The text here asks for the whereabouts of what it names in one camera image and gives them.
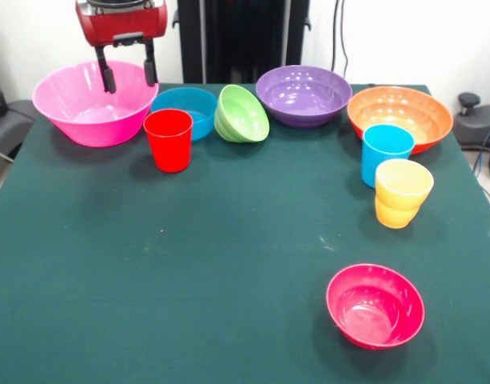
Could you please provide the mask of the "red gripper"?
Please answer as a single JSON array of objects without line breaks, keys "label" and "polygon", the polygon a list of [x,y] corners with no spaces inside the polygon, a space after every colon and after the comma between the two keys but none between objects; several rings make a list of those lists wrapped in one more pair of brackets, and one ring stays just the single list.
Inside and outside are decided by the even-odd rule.
[{"label": "red gripper", "polygon": [[165,1],[76,1],[75,10],[86,41],[95,47],[105,92],[114,94],[116,86],[103,46],[116,46],[122,39],[145,40],[145,79],[148,86],[157,84],[152,39],[165,34],[168,22]]}]

